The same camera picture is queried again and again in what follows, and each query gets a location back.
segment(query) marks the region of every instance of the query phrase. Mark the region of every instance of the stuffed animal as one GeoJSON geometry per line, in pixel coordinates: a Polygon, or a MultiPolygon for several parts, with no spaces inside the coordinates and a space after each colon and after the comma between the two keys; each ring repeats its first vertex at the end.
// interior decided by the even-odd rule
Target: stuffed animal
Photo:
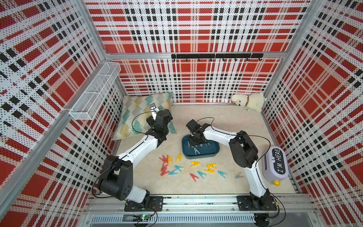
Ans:
{"type": "Polygon", "coordinates": [[[262,106],[265,102],[264,93],[253,93],[250,96],[245,94],[234,94],[231,97],[232,102],[234,102],[237,106],[246,106],[247,111],[249,109],[253,109],[256,112],[260,113],[262,111],[262,106]]]}

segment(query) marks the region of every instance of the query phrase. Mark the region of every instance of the mounting plate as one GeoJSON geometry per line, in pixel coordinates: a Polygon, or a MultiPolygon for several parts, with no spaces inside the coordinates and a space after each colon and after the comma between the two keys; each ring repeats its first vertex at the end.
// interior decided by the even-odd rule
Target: mounting plate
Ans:
{"type": "MultiPolygon", "coordinates": [[[[154,203],[156,205],[157,212],[159,212],[163,209],[163,200],[164,200],[164,197],[162,197],[162,196],[150,196],[150,203],[154,203]]],[[[153,208],[153,205],[150,205],[150,207],[148,209],[139,210],[137,207],[135,207],[135,203],[133,201],[127,200],[124,211],[125,212],[154,211],[154,208],[153,208]]]]}
{"type": "MultiPolygon", "coordinates": [[[[252,204],[252,198],[249,195],[238,195],[237,204],[240,211],[256,211],[252,204]]],[[[269,211],[277,210],[275,200],[270,199],[260,210],[267,210],[267,207],[269,207],[269,211]]]]}

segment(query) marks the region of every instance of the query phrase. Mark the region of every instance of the vent grille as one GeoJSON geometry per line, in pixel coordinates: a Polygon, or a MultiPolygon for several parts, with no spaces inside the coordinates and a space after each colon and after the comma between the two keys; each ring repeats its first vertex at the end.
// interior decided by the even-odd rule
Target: vent grille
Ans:
{"type": "MultiPolygon", "coordinates": [[[[94,215],[92,224],[132,223],[134,217],[129,214],[94,215]]],[[[156,216],[149,222],[154,223],[156,216]]],[[[158,223],[254,223],[254,214],[158,214],[158,223]]]]}

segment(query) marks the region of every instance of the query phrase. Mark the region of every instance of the plaid wall panel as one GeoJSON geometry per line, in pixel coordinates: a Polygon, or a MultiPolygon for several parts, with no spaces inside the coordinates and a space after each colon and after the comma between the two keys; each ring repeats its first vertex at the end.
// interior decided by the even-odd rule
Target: plaid wall panel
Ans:
{"type": "Polygon", "coordinates": [[[285,51],[310,3],[85,2],[108,53],[285,51]]]}
{"type": "Polygon", "coordinates": [[[121,115],[121,101],[112,86],[95,120],[68,123],[1,227],[78,225],[93,183],[113,149],[111,138],[121,115]]]}
{"type": "Polygon", "coordinates": [[[326,0],[264,112],[329,226],[363,220],[363,1],[326,0]]]}
{"type": "Polygon", "coordinates": [[[264,91],[280,59],[115,60],[128,95],[173,92],[172,102],[230,102],[264,91]]]}
{"type": "MultiPolygon", "coordinates": [[[[0,29],[1,190],[101,58],[73,1],[0,1],[0,29]]],[[[97,120],[69,122],[1,227],[77,226],[120,105],[113,88],[97,120]]]]}
{"type": "Polygon", "coordinates": [[[72,1],[0,3],[0,189],[100,62],[72,1]]]}

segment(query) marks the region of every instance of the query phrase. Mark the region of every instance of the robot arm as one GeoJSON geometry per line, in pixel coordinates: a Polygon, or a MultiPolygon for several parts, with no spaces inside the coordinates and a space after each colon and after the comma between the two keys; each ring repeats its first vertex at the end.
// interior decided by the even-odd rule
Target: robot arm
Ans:
{"type": "Polygon", "coordinates": [[[257,147],[246,132],[233,133],[212,128],[209,124],[201,126],[194,120],[188,122],[187,128],[192,133],[189,137],[191,146],[213,140],[230,147],[234,161],[245,171],[250,185],[250,195],[256,208],[263,206],[269,200],[270,192],[259,178],[261,173],[257,165],[257,147]]]}
{"type": "Polygon", "coordinates": [[[152,116],[147,118],[150,129],[132,148],[118,156],[106,158],[99,178],[98,189],[119,200],[131,200],[141,207],[149,205],[149,192],[133,185],[133,169],[152,150],[166,140],[168,124],[173,119],[168,109],[159,111],[155,105],[150,106],[152,116]]]}

